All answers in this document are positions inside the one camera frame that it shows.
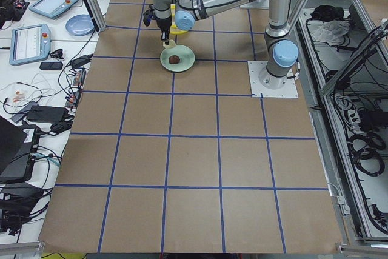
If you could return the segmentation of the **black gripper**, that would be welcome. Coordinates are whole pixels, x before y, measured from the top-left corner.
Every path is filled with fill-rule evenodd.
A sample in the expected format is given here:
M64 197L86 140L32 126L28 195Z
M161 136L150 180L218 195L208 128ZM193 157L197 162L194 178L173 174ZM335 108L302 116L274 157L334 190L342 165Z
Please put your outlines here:
M169 43L170 38L170 27L172 25L172 19L171 18L156 18L156 23L159 29L161 30L161 41L165 41L165 43Z

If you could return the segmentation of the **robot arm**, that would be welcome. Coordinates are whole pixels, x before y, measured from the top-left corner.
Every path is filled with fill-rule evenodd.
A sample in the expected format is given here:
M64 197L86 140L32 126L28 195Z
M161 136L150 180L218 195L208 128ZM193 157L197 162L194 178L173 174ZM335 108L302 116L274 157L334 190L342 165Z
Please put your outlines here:
M143 14L143 23L149 26L156 21L161 31L161 41L170 42L170 28L175 24L180 30L191 30L196 21L258 0L153 0ZM266 27L268 38L280 39L291 29L290 0L268 0L269 20Z

